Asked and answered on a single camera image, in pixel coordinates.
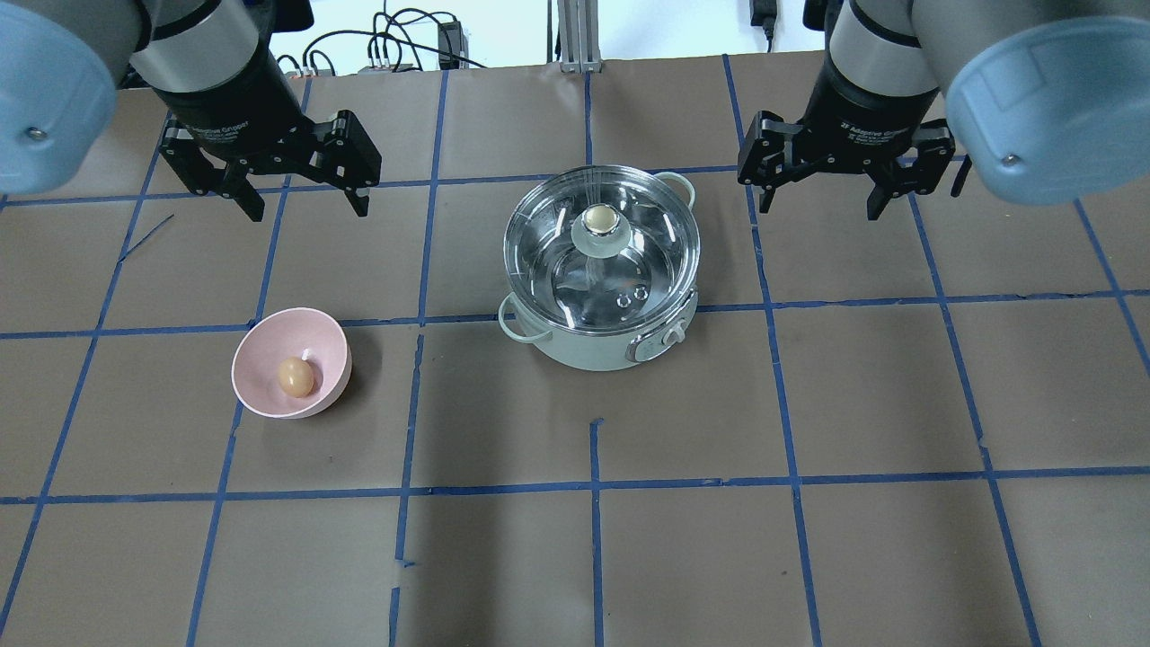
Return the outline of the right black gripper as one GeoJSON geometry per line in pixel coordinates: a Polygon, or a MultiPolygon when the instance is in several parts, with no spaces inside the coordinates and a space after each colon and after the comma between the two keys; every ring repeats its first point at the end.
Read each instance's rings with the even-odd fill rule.
{"type": "Polygon", "coordinates": [[[937,95],[937,87],[911,97],[876,93],[854,85],[825,57],[800,122],[756,111],[739,145],[737,182],[758,188],[758,213],[765,214],[777,188],[808,179],[806,163],[834,157],[838,171],[859,172],[868,159],[865,172],[874,187],[866,216],[877,221],[895,198],[934,192],[956,155],[948,122],[923,123],[937,95]],[[917,159],[903,165],[898,156],[910,147],[917,159]]]}

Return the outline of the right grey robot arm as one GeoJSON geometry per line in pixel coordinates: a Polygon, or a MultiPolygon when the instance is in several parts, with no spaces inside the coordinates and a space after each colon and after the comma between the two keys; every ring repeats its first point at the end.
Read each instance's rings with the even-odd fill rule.
{"type": "Polygon", "coordinates": [[[808,1],[825,57],[802,120],[760,111],[737,179],[774,193],[862,174],[869,219],[977,172],[1017,205],[1058,205],[1147,176],[1147,1],[808,1]]]}

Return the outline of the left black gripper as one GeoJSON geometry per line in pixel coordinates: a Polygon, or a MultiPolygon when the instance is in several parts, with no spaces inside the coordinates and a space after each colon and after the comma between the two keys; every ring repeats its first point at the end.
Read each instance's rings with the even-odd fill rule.
{"type": "Polygon", "coordinates": [[[340,188],[356,217],[368,217],[370,188],[382,176],[381,152],[353,111],[339,110],[324,122],[306,118],[266,38],[222,84],[156,94],[176,120],[164,122],[160,156],[193,195],[229,199],[259,224],[264,199],[248,182],[248,168],[299,174],[340,188]],[[213,165],[210,155],[225,165],[213,165]]]}

